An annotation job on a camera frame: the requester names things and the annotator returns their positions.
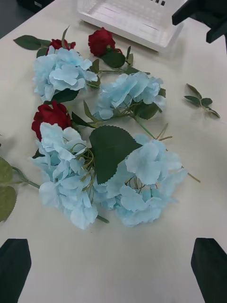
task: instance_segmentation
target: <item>hydrangea petal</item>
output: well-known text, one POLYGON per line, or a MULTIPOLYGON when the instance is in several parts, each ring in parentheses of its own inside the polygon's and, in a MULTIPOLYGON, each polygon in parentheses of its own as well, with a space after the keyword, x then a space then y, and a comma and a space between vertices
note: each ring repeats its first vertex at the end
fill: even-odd
POLYGON ((44 205, 55 207, 59 206, 59 196, 54 183, 43 183, 39 188, 39 195, 44 205))
POLYGON ((126 185, 122 186, 120 194, 122 195, 121 204, 125 209, 135 212, 146 208, 146 204, 144 203, 142 196, 137 194, 131 187, 126 185))
POLYGON ((170 197, 174 190, 175 186, 183 182, 184 178, 187 176, 188 171, 186 169, 180 169, 178 172, 173 173, 166 177, 161 183, 159 191, 161 194, 166 197, 170 197))
POLYGON ((152 141, 134 150, 125 160, 127 170, 136 174, 143 184, 155 184, 160 172, 161 163, 154 162, 158 148, 152 141))
POLYGON ((95 205, 91 207, 80 205, 71 212, 70 219, 75 226, 86 229, 90 223, 94 223, 97 216, 98 211, 95 205))

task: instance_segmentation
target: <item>white plastic basket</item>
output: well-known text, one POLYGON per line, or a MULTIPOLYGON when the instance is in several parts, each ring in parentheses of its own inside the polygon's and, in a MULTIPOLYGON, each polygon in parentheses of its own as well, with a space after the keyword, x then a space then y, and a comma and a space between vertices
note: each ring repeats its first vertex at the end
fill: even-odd
POLYGON ((158 52, 167 51, 183 24, 171 16, 183 0, 78 0, 79 17, 158 52))

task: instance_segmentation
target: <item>artificial flower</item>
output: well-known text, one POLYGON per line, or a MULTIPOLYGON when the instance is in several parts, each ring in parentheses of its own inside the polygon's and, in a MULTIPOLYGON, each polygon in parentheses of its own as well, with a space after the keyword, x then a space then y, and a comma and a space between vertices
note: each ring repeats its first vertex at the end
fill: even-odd
POLYGON ((55 50, 50 46, 48 55, 38 57, 34 63, 35 93, 43 101, 50 101, 59 91, 86 88, 86 81, 97 81, 95 73, 88 71, 91 65, 74 49, 55 50))
POLYGON ((166 98, 159 96, 161 79, 149 78, 144 72, 120 75, 114 83, 101 85, 94 116, 109 119, 115 108, 127 108, 131 102, 155 103, 161 110, 166 107, 166 98))
POLYGON ((42 104, 38 107, 38 111, 35 113, 34 121, 32 123, 32 130, 36 133, 36 136, 41 140, 40 125, 42 122, 49 123, 51 125, 57 124, 62 129, 71 126, 70 115, 66 107, 54 100, 51 108, 47 104, 42 104))
MULTIPOLYGON (((69 45, 68 42, 67 42, 67 40, 64 40, 64 45, 65 45, 66 49, 70 50, 70 49, 73 49, 76 46, 76 42, 72 42, 69 45)), ((60 48, 62 48, 61 40, 59 40, 59 39, 52 39, 51 43, 50 43, 50 45, 49 45, 49 47, 47 49, 46 54, 48 54, 50 46, 52 46, 54 49, 60 49, 60 48)))
POLYGON ((40 131, 42 140, 37 145, 43 157, 32 159, 43 171, 40 198, 44 205, 60 209, 73 224, 85 229, 98 215, 84 190, 91 176, 83 168, 83 157, 77 157, 85 151, 86 142, 71 127, 62 130, 57 124, 42 123, 40 131))
POLYGON ((96 57, 104 55, 107 52, 107 47, 115 49, 112 33, 108 32, 104 27, 88 37, 88 45, 91 53, 96 57))
POLYGON ((104 184, 94 183, 94 201, 115 209, 126 226, 159 218, 187 175, 179 156, 167 152, 163 143, 146 135, 136 136, 136 141, 143 146, 118 164, 116 174, 104 184))

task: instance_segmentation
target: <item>light blue hydrangea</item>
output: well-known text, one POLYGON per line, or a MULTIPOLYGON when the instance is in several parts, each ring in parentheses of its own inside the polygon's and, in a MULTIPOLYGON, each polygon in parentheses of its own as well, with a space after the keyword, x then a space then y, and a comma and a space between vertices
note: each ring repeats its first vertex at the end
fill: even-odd
POLYGON ((32 159, 43 172, 40 198, 45 205, 60 209, 77 227, 85 229, 98 215, 97 204, 115 209, 126 226, 150 223, 158 219, 170 202, 176 185, 185 178, 179 156, 167 152, 158 140, 136 136, 142 146, 119 163, 116 174, 98 184, 88 173, 82 153, 87 144, 71 127, 41 124, 43 157, 32 159))
POLYGON ((158 219, 180 184, 187 170, 182 169, 179 156, 167 152, 158 140, 136 136, 143 146, 134 150, 106 183, 94 184, 95 199, 116 213, 126 226, 150 223, 158 219))
POLYGON ((78 157, 87 147, 80 134, 68 127, 62 130, 57 124, 42 123, 39 152, 44 155, 32 159, 43 171, 44 183, 39 194, 44 205, 60 209, 77 227, 85 229, 98 215, 86 190, 91 181, 83 169, 84 158, 78 157))
POLYGON ((143 100, 145 104, 156 103, 163 110, 166 107, 166 98, 158 95, 162 83, 161 79, 149 78, 141 71, 120 75, 115 82, 101 85, 94 116, 98 119, 109 119, 115 108, 128 107, 132 100, 143 100))
POLYGON ((35 93, 43 101, 50 101, 59 91, 86 88, 86 81, 97 81, 97 76, 88 71, 91 65, 90 60, 83 60, 74 49, 54 50, 51 46, 47 56, 40 56, 34 62, 35 93))

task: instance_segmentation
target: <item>flower bouquet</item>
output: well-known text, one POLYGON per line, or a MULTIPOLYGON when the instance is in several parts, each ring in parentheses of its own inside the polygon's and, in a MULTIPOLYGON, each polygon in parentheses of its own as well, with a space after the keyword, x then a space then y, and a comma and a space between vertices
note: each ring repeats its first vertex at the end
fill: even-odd
POLYGON ((32 36, 15 40, 26 49, 38 50, 35 93, 44 104, 32 123, 38 150, 31 161, 42 171, 43 184, 35 185, 40 198, 81 229, 96 218, 108 222, 98 215, 98 206, 115 210, 126 226, 150 223, 175 202, 175 187, 188 173, 179 156, 162 142, 171 138, 161 138, 166 127, 155 137, 141 122, 165 109, 163 82, 134 68, 131 47, 124 55, 104 28, 88 38, 91 53, 98 57, 93 62, 82 58, 75 42, 65 40, 66 32, 61 40, 32 36), (111 69, 101 70, 100 60, 111 69), (119 75, 113 83, 101 84, 106 73, 119 75), (84 121, 63 103, 77 102, 77 95, 88 89, 98 89, 99 94, 92 111, 84 101, 90 120, 84 121), (122 128, 105 125, 124 117, 134 119, 149 136, 133 137, 122 128), (88 142, 83 140, 85 127, 91 130, 88 142))

